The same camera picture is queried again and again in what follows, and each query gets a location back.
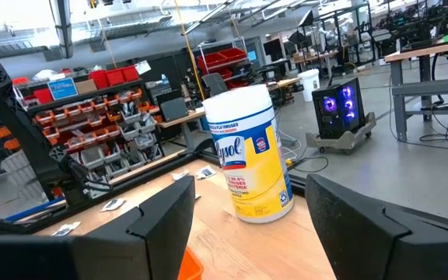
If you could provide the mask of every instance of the concrete floor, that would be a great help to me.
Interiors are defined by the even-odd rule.
[[[418,82],[418,62],[403,64],[404,82]],[[350,79],[335,79],[334,83]],[[328,167],[320,171],[323,175],[337,183],[373,198],[379,198],[398,205],[415,208],[434,215],[448,218],[448,150],[409,145],[398,142],[390,132],[389,81],[390,66],[373,66],[357,74],[362,88],[362,100],[366,113],[374,112],[377,126],[372,138],[358,146],[347,156],[337,151],[327,151],[322,156],[329,160]],[[436,78],[448,78],[448,64],[445,58],[439,58],[436,67]],[[408,106],[414,105],[418,99],[407,100]],[[285,105],[277,116],[279,128],[287,135],[297,138],[302,147],[306,147],[305,134],[317,133],[317,121],[312,102],[303,102],[303,97],[296,94],[295,103]],[[446,124],[448,116],[438,116]],[[421,116],[408,119],[408,141],[419,142],[419,137],[433,133],[430,126],[445,133],[437,121],[424,123]],[[196,142],[208,135],[196,133]],[[448,147],[448,142],[433,142],[433,145]],[[178,150],[180,147],[166,145],[166,150]],[[317,149],[307,148],[305,156],[320,156]],[[301,170],[317,170],[325,164],[322,159],[312,159],[298,168]],[[301,177],[308,173],[297,170],[290,171]]]

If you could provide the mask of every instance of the wheeled cart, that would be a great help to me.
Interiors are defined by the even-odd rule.
[[[371,137],[371,130],[376,126],[374,112],[366,115],[366,125],[361,127],[356,133],[346,131],[338,139],[321,139],[318,135],[306,133],[307,146],[318,148],[323,153],[326,148],[343,150],[347,155],[359,144],[365,137]]]

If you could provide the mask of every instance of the disinfecting wipes canister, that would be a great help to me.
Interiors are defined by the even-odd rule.
[[[266,86],[235,89],[203,105],[237,216],[256,223],[284,216],[293,193]]]

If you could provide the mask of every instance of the white lid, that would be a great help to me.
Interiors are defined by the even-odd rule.
[[[272,101],[265,85],[230,90],[203,101],[205,116],[211,123],[236,120],[270,106],[272,106]]]
[[[319,70],[312,69],[312,70],[300,73],[299,74],[299,78],[301,78],[301,79],[309,79],[309,78],[315,77],[316,75],[319,75]]]

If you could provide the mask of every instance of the gray workbench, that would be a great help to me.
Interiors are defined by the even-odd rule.
[[[407,119],[412,115],[423,115],[423,121],[431,121],[432,111],[423,110],[422,107],[431,108],[432,96],[448,94],[448,79],[431,81],[430,55],[448,51],[448,44],[426,49],[396,52],[387,55],[385,62],[390,62],[392,95],[394,97],[395,126],[399,141],[407,141]],[[418,57],[419,77],[421,82],[404,84],[402,75],[402,61]],[[421,97],[421,103],[410,110],[405,109],[405,97]],[[434,114],[448,114],[448,110],[434,110]]]

